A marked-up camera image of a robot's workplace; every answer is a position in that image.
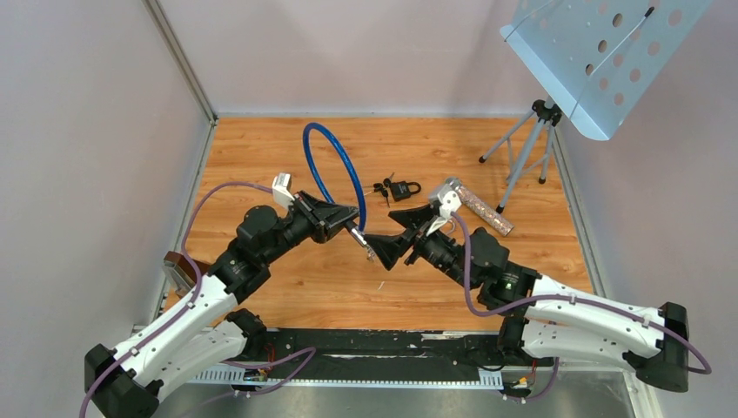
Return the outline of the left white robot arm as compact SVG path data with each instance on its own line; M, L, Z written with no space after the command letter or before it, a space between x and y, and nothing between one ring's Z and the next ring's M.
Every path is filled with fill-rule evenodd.
M173 308L113 348L84 357L85 396L106 417L150 417L180 386L221 361L259 358L265 326L239 308L270 278L270 265L310 239L323 244L365 211L297 192L283 204L249 209L235 238Z

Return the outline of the blue cable lock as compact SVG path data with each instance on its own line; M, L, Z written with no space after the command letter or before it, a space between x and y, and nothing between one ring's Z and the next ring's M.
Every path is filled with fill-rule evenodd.
M349 150L337 134L319 121L310 121L302 129L301 146L319 194L330 203L352 202L358 207L359 217L349 222L346 230L366 252L368 204Z

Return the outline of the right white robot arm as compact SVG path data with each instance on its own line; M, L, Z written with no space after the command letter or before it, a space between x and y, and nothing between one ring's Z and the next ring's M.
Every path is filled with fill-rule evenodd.
M641 307L569 287L509 259L510 252L485 228L462 229L459 243L432 229L437 210L426 205L393 211L402 225L396 235L367 234L366 243L385 269L398 261L425 260L460 284L478 316L503 318L500 358L573 358L631 371L645 384L676 393L688 391L688 315L666 302Z

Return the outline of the small black padlock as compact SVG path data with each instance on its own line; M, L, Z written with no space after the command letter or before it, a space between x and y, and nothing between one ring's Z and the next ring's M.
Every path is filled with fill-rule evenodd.
M408 181L390 181L388 188L394 202L409 199L422 190L420 183Z

